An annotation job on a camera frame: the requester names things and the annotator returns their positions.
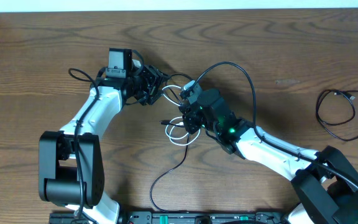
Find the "wooden table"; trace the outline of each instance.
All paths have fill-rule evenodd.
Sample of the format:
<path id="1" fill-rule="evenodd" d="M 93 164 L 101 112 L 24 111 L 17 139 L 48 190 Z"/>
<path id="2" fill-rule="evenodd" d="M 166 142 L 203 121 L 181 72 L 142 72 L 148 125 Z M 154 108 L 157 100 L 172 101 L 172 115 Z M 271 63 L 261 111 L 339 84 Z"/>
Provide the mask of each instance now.
<path id="1" fill-rule="evenodd" d="M 108 48 L 137 49 L 147 64 L 196 78 L 223 60 L 246 68 L 257 92 L 257 124 L 293 144 L 340 149 L 358 170 L 358 140 L 330 136 L 314 116 L 326 88 L 358 90 L 358 9 L 0 14 L 0 223 L 47 223 L 64 210 L 38 195 L 38 142 L 69 122 L 89 85 L 67 75 L 90 74 L 108 63 Z M 236 115 L 251 118 L 246 78 L 222 66 L 201 82 L 219 88 Z M 357 116 L 335 131 L 358 133 Z M 345 100 L 330 96 L 322 116 L 340 121 Z M 126 106 L 101 142 L 105 191 L 126 208 L 152 208 L 150 185 L 183 157 L 164 135 L 162 119 L 180 116 L 166 99 Z M 154 191 L 166 209 L 289 210 L 298 202 L 274 171 L 229 156 L 204 134 L 185 163 Z"/>

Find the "cable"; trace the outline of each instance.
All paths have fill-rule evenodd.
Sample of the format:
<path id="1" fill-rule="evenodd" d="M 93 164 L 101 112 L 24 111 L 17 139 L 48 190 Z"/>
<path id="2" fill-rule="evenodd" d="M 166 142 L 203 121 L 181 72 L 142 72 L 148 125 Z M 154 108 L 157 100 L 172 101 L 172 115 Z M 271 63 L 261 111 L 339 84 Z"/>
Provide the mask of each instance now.
<path id="1" fill-rule="evenodd" d="M 81 167 L 81 160 L 80 160 L 80 144 L 78 142 L 78 132 L 80 131 L 80 128 L 82 126 L 82 122 L 85 118 L 85 116 L 88 114 L 88 112 L 91 110 L 91 108 L 93 107 L 93 105 L 99 100 L 99 88 L 96 85 L 96 82 L 84 71 L 77 69 L 77 68 L 70 68 L 68 69 L 68 73 L 70 74 L 70 76 L 74 77 L 77 80 L 82 80 L 82 78 L 78 78 L 76 76 L 74 76 L 71 71 L 76 71 L 76 72 L 80 72 L 81 74 L 83 74 L 84 76 L 86 76 L 89 80 L 89 82 L 92 83 L 95 91 L 96 91 L 96 95 L 94 96 L 93 101 L 91 102 L 91 104 L 89 104 L 89 106 L 86 108 L 86 110 L 84 111 L 84 113 L 80 116 L 79 120 L 76 121 L 76 126 L 75 126 L 75 130 L 74 130 L 74 138 L 73 138 L 73 145 L 74 145 L 74 151 L 75 151 L 75 160 L 77 163 L 77 169 L 78 169 L 78 177 L 80 180 L 80 207 L 78 208 L 78 210 L 76 210 L 74 212 L 74 216 L 76 218 L 80 218 L 81 215 L 83 214 L 83 209 L 84 209 L 84 204 L 85 204 L 85 195 L 84 195 L 84 191 L 85 191 L 85 183 L 84 183 L 84 178 L 83 178 L 83 174 L 82 174 L 82 167 Z"/>
<path id="2" fill-rule="evenodd" d="M 251 91 L 252 91 L 252 120 L 253 120 L 253 129 L 255 131 L 255 134 L 257 135 L 257 137 L 263 141 L 264 143 L 268 144 L 269 146 L 272 146 L 282 152 L 285 152 L 291 156 L 294 156 L 294 157 L 297 157 L 299 159 L 303 159 L 304 161 L 307 161 L 307 162 L 310 162 L 340 178 L 342 178 L 343 180 L 345 180 L 348 184 L 352 185 L 354 188 L 356 188 L 358 190 L 358 185 L 355 184 L 355 181 L 351 180 L 352 178 L 351 177 L 348 177 L 347 174 L 343 174 L 341 171 L 339 170 L 336 170 L 336 169 L 332 169 L 324 164 L 321 164 L 320 162 L 318 161 L 315 161 L 314 159 L 310 159 L 309 157 L 306 157 L 302 154 L 297 154 L 297 153 L 294 153 L 292 151 L 289 151 L 287 149 L 284 149 L 280 146 L 276 146 L 275 144 L 269 142 L 268 140 L 265 139 L 264 136 L 261 136 L 257 130 L 257 126 L 256 126 L 256 113 L 257 113 L 257 107 L 256 107 L 256 94 L 255 94 L 255 88 L 254 88 L 254 84 L 252 83 L 252 80 L 249 76 L 249 74 L 242 68 L 240 67 L 239 65 L 235 64 L 235 63 L 232 63 L 232 62 L 219 62 L 211 67 L 209 67 L 207 70 L 205 70 L 198 78 L 197 80 L 195 81 L 195 83 L 187 90 L 187 91 L 191 91 L 194 86 L 201 80 L 201 78 L 203 78 L 205 76 L 205 74 L 207 74 L 210 70 L 212 70 L 213 68 L 219 66 L 219 65 L 232 65 L 236 68 L 238 68 L 240 71 L 243 72 L 243 74 L 247 77 L 248 79 L 248 82 L 249 82 L 249 85 L 250 85 L 250 88 L 251 88 Z"/>
<path id="3" fill-rule="evenodd" d="M 342 95 L 344 98 L 346 98 L 348 100 L 348 102 L 350 103 L 351 107 L 352 107 L 352 111 L 353 111 L 353 115 L 343 121 L 343 122 L 340 122 L 340 123 L 328 123 L 326 121 L 324 121 L 323 119 L 321 119 L 320 115 L 319 115 L 319 109 L 320 109 L 320 106 L 323 102 L 323 100 L 325 99 L 325 97 L 330 94 L 331 92 L 334 92 L 336 93 L 337 95 Z M 352 99 L 351 99 L 351 96 L 350 93 L 358 93 L 358 90 L 346 90 L 346 91 L 341 91 L 341 90 L 335 90 L 335 89 L 332 89 L 332 90 L 324 90 L 322 91 L 319 96 L 317 97 L 317 103 L 316 103 L 316 119 L 317 119 L 317 122 L 332 136 L 334 136 L 335 138 L 338 138 L 342 141 L 353 141 L 355 139 L 358 139 L 358 135 L 353 137 L 353 138 L 349 138 L 349 139 L 344 139 L 344 138 L 340 138 L 339 136 L 335 135 L 334 133 L 332 133 L 324 124 L 326 125 L 329 125 L 329 126 L 338 126 L 338 125 L 341 125 L 341 124 L 346 124 L 348 122 L 350 122 L 351 120 L 353 120 L 354 116 L 356 115 L 356 109 L 354 108 L 354 105 L 353 105 L 353 102 L 352 102 Z"/>
<path id="4" fill-rule="evenodd" d="M 162 88 L 162 91 L 164 91 L 164 89 L 170 88 L 170 87 L 175 87 L 175 88 L 181 89 L 181 87 L 180 87 L 180 86 L 177 86 L 177 85 L 167 85 L 167 86 L 165 86 L 165 87 Z M 163 93 L 162 95 L 163 95 L 168 101 L 170 101 L 171 103 L 173 103 L 174 105 L 180 106 L 180 104 L 179 104 L 179 103 L 181 103 L 180 101 L 179 101 L 179 103 L 176 103 L 176 102 L 174 102 L 171 98 L 169 98 L 165 93 Z"/>
<path id="5" fill-rule="evenodd" d="M 173 124 L 170 123 L 169 120 L 165 120 L 165 121 L 160 121 L 162 125 L 172 125 L 172 126 L 176 126 L 178 128 L 184 128 L 184 125 L 179 125 L 179 124 Z"/>
<path id="6" fill-rule="evenodd" d="M 190 136 L 187 136 L 187 143 L 189 143 L 189 140 L 190 140 Z M 158 207 L 158 206 L 155 204 L 154 200 L 153 200 L 153 188 L 154 188 L 154 185 L 155 185 L 163 176 L 165 176 L 165 175 L 171 173 L 172 171 L 174 171 L 176 168 L 180 167 L 180 166 L 183 164 L 183 162 L 185 161 L 186 156 L 187 156 L 188 147 L 189 147 L 189 145 L 186 146 L 185 156 L 183 157 L 183 159 L 181 160 L 181 162 L 180 162 L 178 165 L 176 165 L 174 168 L 172 168 L 172 169 L 166 171 L 166 172 L 163 173 L 161 176 L 159 176 L 159 177 L 153 182 L 153 184 L 152 184 L 152 186 L 151 186 L 151 188 L 150 188 L 150 201 L 152 202 L 153 206 L 154 206 L 156 209 L 158 209 L 159 211 L 161 211 L 161 212 L 179 212 L 179 213 L 181 212 L 181 211 L 165 210 L 165 209 L 162 209 L 162 208 Z"/>
<path id="7" fill-rule="evenodd" d="M 191 78 L 189 75 L 186 75 L 186 74 L 184 74 L 184 73 L 177 73 L 177 74 L 173 74 L 173 75 L 170 75 L 169 76 L 169 78 L 165 81 L 165 86 L 167 86 L 168 85 L 168 81 L 169 80 L 172 80 L 172 77 L 175 77 L 175 76 L 182 76 L 182 77 L 185 77 L 185 78 L 187 78 L 187 79 L 189 79 L 190 81 L 192 81 L 193 80 L 193 78 Z M 171 88 L 168 88 L 170 91 L 171 91 L 171 93 L 173 94 L 173 96 L 177 99 L 177 101 L 178 101 L 178 103 L 180 104 L 180 105 L 182 105 L 182 103 L 181 103 L 181 101 L 179 100 L 179 97 L 175 94 L 175 92 L 173 92 L 173 90 L 171 89 Z"/>
<path id="8" fill-rule="evenodd" d="M 206 134 L 208 137 L 210 137 L 211 139 L 214 139 L 215 141 L 217 141 L 216 137 L 210 135 L 207 129 L 205 129 L 205 134 Z"/>
<path id="9" fill-rule="evenodd" d="M 106 68 L 107 68 L 107 67 L 102 67 L 102 68 L 100 68 L 100 70 L 99 70 L 99 72 L 98 72 L 96 78 L 102 77 L 103 73 L 106 71 Z"/>
<path id="10" fill-rule="evenodd" d="M 170 136 L 171 136 L 171 133 L 172 133 L 172 131 L 173 131 L 174 128 L 175 128 L 175 126 L 173 126 L 172 129 L 171 129 L 171 131 L 169 132 L 169 135 L 170 135 Z M 198 138 L 198 136 L 200 136 L 200 133 L 201 133 L 201 128 L 198 130 L 198 133 L 197 133 L 196 137 L 195 137 L 193 140 L 191 140 L 190 142 L 187 142 L 186 144 L 176 143 L 175 141 L 172 140 L 172 139 L 174 139 L 173 137 L 169 137 L 169 140 L 170 140 L 172 143 L 174 143 L 175 145 L 177 145 L 177 146 L 188 146 L 188 145 L 190 145 L 191 143 L 193 143 L 193 141 L 195 141 L 195 140 Z"/>
<path id="11" fill-rule="evenodd" d="M 125 105 L 129 106 L 129 105 L 134 105 L 134 104 L 137 104 L 137 103 L 141 103 L 141 102 L 145 101 L 148 97 L 149 97 L 148 94 L 146 94 L 141 99 L 138 99 L 137 101 L 135 101 L 133 103 L 125 103 Z"/>
<path id="12" fill-rule="evenodd" d="M 176 118 L 173 118 L 169 123 L 172 123 L 172 121 L 174 121 L 174 120 L 176 120 L 176 119 L 180 119 L 181 117 L 176 117 Z M 170 133 L 168 134 L 168 127 L 169 127 L 169 125 L 167 125 L 166 127 L 165 127 L 165 134 L 168 136 L 168 138 L 170 138 L 170 139 L 174 139 L 174 140 L 179 140 L 179 139 L 183 139 L 184 137 L 186 137 L 187 135 L 189 135 L 189 133 L 186 133 L 184 136 L 182 136 L 182 137 L 179 137 L 179 138 L 174 138 L 174 137 L 172 137 L 171 136 L 171 132 L 172 132 L 172 129 L 174 128 L 174 127 L 176 127 L 176 125 L 173 125 L 173 127 L 172 127 L 172 129 L 171 129 L 171 131 L 170 131 Z"/>
<path id="13" fill-rule="evenodd" d="M 98 222 L 96 220 L 94 220 L 93 218 L 91 218 L 89 215 L 83 213 L 82 214 L 88 221 L 92 222 L 93 224 L 98 224 Z"/>

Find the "coiled black cable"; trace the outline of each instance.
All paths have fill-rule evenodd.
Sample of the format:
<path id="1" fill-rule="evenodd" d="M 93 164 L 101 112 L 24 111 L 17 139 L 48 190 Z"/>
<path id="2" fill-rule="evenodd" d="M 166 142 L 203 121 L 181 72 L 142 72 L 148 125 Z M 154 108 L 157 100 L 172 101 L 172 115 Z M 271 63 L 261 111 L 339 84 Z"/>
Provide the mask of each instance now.
<path id="1" fill-rule="evenodd" d="M 339 123 L 329 123 L 329 122 L 326 122 L 325 120 L 321 119 L 320 115 L 319 115 L 319 110 L 320 110 L 320 106 L 323 102 L 323 100 L 325 99 L 325 97 L 330 94 L 330 93 L 336 93 L 337 95 L 342 95 L 345 99 L 347 99 L 347 101 L 349 102 L 349 104 L 351 105 L 352 107 L 352 111 L 353 111 L 353 114 L 352 116 L 343 121 L 343 122 L 339 122 Z M 317 97 L 317 103 L 316 103 L 316 119 L 317 119 L 317 122 L 332 136 L 334 136 L 335 138 L 337 139 L 340 139 L 342 141 L 353 141 L 355 139 L 358 139 L 358 135 L 357 136 L 354 136 L 353 138 L 349 138 L 349 139 L 344 139 L 344 138 L 341 138 L 337 135 L 335 135 L 332 131 L 330 131 L 325 125 L 328 125 L 328 126 L 338 126 L 338 125 L 342 125 L 342 124 L 346 124 L 348 122 L 350 122 L 351 120 L 353 120 L 354 116 L 356 115 L 356 109 L 354 108 L 354 105 L 353 105 L 353 102 L 352 100 L 350 99 L 350 93 L 358 93 L 358 90 L 346 90 L 346 91 L 341 91 L 341 90 L 335 90 L 335 89 L 331 89 L 331 90 L 323 90 L 319 96 Z"/>

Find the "black bracket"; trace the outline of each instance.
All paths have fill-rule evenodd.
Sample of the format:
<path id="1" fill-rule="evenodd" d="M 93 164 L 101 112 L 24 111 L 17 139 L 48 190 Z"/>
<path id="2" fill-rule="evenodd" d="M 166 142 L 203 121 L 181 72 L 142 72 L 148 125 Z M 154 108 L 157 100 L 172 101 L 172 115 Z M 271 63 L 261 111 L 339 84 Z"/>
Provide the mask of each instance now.
<path id="1" fill-rule="evenodd" d="M 109 49 L 109 65 L 96 79 L 97 86 L 109 86 L 121 91 L 122 105 L 134 97 L 141 105 L 152 105 L 161 96 L 161 84 L 170 77 L 151 65 L 139 68 L 132 63 L 131 49 Z"/>
<path id="2" fill-rule="evenodd" d="M 185 88 L 193 84 L 194 81 L 185 85 Z M 194 134 L 200 128 L 205 128 L 214 133 L 214 136 L 209 135 L 209 137 L 213 138 L 225 152 L 234 153 L 245 159 L 236 143 L 242 134 L 252 128 L 252 123 L 236 118 L 217 89 L 203 91 L 197 83 L 190 92 L 182 93 L 181 97 L 185 104 L 179 106 L 179 110 L 183 114 L 186 131 Z"/>
<path id="3" fill-rule="evenodd" d="M 338 149 L 327 146 L 318 153 L 317 160 L 346 173 L 358 184 L 357 171 Z M 291 180 L 310 219 L 314 223 L 358 223 L 358 191 L 339 177 L 325 191 L 319 181 L 323 176 L 333 178 L 332 174 L 311 164 L 305 170 L 299 170 Z"/>
<path id="4" fill-rule="evenodd" d="M 78 136 L 80 160 L 85 183 L 85 207 L 99 203 L 104 189 L 104 171 L 99 136 Z M 64 207 L 80 204 L 80 181 L 76 167 L 61 166 L 73 154 L 73 136 L 62 131 L 46 131 L 39 142 L 39 195 L 40 198 Z"/>

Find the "white cable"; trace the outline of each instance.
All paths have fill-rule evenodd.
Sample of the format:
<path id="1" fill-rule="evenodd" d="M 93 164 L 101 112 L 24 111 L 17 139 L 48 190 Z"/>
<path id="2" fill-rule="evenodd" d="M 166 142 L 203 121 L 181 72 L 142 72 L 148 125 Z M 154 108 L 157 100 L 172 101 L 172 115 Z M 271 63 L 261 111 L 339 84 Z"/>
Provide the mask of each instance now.
<path id="1" fill-rule="evenodd" d="M 174 121 L 174 120 L 176 120 L 176 119 L 180 119 L 180 118 L 182 118 L 182 117 L 180 116 L 180 117 L 173 118 L 169 123 L 172 123 L 172 121 Z M 201 129 L 199 129 L 199 130 L 198 130 L 198 133 L 197 133 L 197 136 L 196 136 L 193 140 L 191 140 L 189 143 L 186 143 L 186 144 L 179 144 L 179 143 L 177 143 L 177 142 L 174 142 L 173 140 L 183 139 L 184 137 L 186 137 L 187 135 L 189 135 L 189 133 L 186 133 L 186 134 L 185 134 L 184 136 L 182 136 L 182 137 L 174 138 L 174 137 L 171 136 L 171 134 L 172 134 L 173 129 L 174 129 L 176 126 L 172 126 L 171 131 L 169 132 L 169 134 L 168 134 L 168 126 L 169 126 L 169 125 L 167 125 L 167 127 L 165 127 L 165 134 L 168 136 L 169 141 L 171 141 L 172 143 L 174 143 L 174 144 L 177 145 L 177 146 L 187 146 L 187 145 L 190 145 L 193 141 L 195 141 L 195 140 L 198 138 L 198 136 L 199 136 L 200 133 L 201 133 Z"/>
<path id="2" fill-rule="evenodd" d="M 171 131 L 169 132 L 169 135 L 171 135 L 172 130 L 173 130 L 175 127 L 176 127 L 176 126 L 172 127 Z M 201 133 L 201 128 L 198 130 L 197 136 L 196 136 L 193 140 L 191 140 L 189 143 L 186 143 L 186 144 L 176 143 L 176 142 L 174 142 L 174 141 L 172 140 L 172 138 L 169 138 L 169 141 L 171 141 L 172 143 L 174 143 L 174 144 L 177 145 L 177 146 L 188 146 L 188 145 L 190 145 L 191 143 L 193 143 L 193 141 L 195 141 L 195 140 L 198 138 L 198 136 L 200 135 L 200 133 Z"/>
<path id="3" fill-rule="evenodd" d="M 163 91 L 163 94 L 162 94 L 162 95 L 163 95 L 167 100 L 169 100 L 171 103 L 173 103 L 174 105 L 180 106 L 178 103 L 172 101 L 169 97 L 166 96 L 166 94 L 165 94 L 165 92 L 164 92 L 164 89 L 169 88 L 169 87 L 175 87 L 175 88 L 179 88 L 179 89 L 181 89 L 181 87 L 180 87 L 180 86 L 177 86 L 177 85 L 167 85 L 167 86 L 165 86 L 165 87 L 162 88 L 162 91 Z"/>
<path id="4" fill-rule="evenodd" d="M 181 117 L 176 117 L 176 118 L 173 118 L 169 123 L 172 123 L 172 121 L 174 121 L 174 120 L 176 120 L 176 119 L 179 119 L 179 118 L 181 118 Z M 182 136 L 182 137 L 180 137 L 180 138 L 174 138 L 174 137 L 172 137 L 170 134 L 168 135 L 168 126 L 169 125 L 167 125 L 167 127 L 165 127 L 165 134 L 168 136 L 168 138 L 170 138 L 170 139 L 174 139 L 174 140 L 179 140 L 179 139 L 183 139 L 184 137 L 186 137 L 187 135 L 189 135 L 189 133 L 186 133 L 184 136 Z"/>

